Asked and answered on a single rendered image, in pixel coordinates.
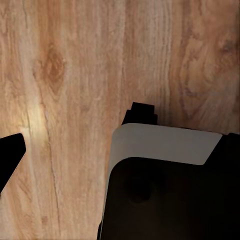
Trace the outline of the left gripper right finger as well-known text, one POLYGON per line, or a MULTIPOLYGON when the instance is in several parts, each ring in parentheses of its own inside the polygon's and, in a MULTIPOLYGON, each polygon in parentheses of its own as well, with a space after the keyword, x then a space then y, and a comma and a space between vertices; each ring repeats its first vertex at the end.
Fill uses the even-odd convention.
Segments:
POLYGON ((240 135, 229 133, 225 143, 225 152, 240 172, 240 135))

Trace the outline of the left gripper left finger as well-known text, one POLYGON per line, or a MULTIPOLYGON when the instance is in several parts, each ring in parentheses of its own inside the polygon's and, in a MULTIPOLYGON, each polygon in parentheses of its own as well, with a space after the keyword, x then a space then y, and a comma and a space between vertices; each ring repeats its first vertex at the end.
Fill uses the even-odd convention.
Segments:
POLYGON ((21 133, 0 138, 0 193, 26 152, 21 133))

